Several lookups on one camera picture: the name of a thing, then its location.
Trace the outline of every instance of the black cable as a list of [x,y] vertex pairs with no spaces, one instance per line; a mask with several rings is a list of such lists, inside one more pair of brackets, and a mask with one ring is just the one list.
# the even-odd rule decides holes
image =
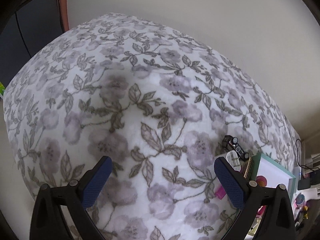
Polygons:
[[30,54],[30,52],[29,52],[29,50],[28,50],[28,47],[27,47],[27,45],[26,45],[26,42],[24,41],[24,38],[23,38],[23,36],[22,36],[22,32],[21,32],[21,30],[20,30],[20,26],[19,26],[19,22],[18,22],[17,12],[14,12],[14,14],[15,14],[15,16],[16,16],[16,22],[17,22],[17,26],[18,26],[18,29],[19,29],[20,36],[21,36],[21,39],[22,39],[22,41],[23,41],[23,44],[24,44],[24,46],[26,47],[26,50],[27,50],[27,52],[28,52],[28,54],[29,54],[30,58],[32,58],[32,57],[31,57],[31,54]]
[[298,165],[299,165],[301,168],[309,169],[309,170],[311,170],[311,171],[315,171],[315,169],[320,170],[319,167],[310,168],[310,167],[308,167],[308,166],[306,166],[306,165],[300,165],[299,160],[298,160],[298,146],[297,146],[297,142],[298,142],[298,141],[300,141],[300,143],[301,143],[301,152],[302,152],[302,142],[301,142],[300,139],[297,139],[297,140],[296,140],[296,148],[297,148],[297,163],[298,163]]

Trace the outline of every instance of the pink object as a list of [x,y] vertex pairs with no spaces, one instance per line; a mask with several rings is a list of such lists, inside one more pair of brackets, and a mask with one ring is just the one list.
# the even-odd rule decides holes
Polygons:
[[263,215],[263,213],[264,213],[265,210],[266,210],[266,206],[262,206],[262,207],[259,209],[259,211],[258,211],[258,213],[257,213],[257,215],[256,215],[256,218],[261,217],[261,216]]
[[226,192],[222,185],[220,185],[220,187],[218,188],[215,194],[218,199],[223,199],[223,197],[226,195]]
[[267,179],[264,176],[257,176],[256,177],[256,182],[261,186],[261,187],[266,187],[267,186]]

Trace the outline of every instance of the black toy car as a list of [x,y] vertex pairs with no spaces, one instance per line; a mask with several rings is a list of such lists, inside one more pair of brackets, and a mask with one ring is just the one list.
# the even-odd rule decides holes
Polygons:
[[244,162],[249,159],[249,153],[245,152],[238,144],[238,138],[231,135],[226,135],[222,140],[222,147],[228,151],[234,150],[239,158]]

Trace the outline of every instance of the floral blanket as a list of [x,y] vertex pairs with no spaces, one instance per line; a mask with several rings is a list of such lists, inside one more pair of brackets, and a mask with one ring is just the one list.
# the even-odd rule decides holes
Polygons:
[[113,13],[39,51],[6,89],[4,113],[34,198],[41,184],[66,185],[112,158],[88,209],[108,240],[220,239],[237,212],[215,195],[223,136],[289,171],[299,138],[230,60],[172,28]]

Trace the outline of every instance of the blue gripper pad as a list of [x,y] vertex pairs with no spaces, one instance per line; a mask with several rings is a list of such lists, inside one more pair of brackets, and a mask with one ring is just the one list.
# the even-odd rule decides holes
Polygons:
[[109,157],[105,157],[106,156],[102,157],[91,171],[87,171],[94,172],[94,174],[82,191],[83,198],[81,203],[85,209],[93,206],[100,191],[112,172],[112,160]]
[[216,159],[214,162],[214,172],[233,206],[243,210],[245,205],[244,192],[220,159]]

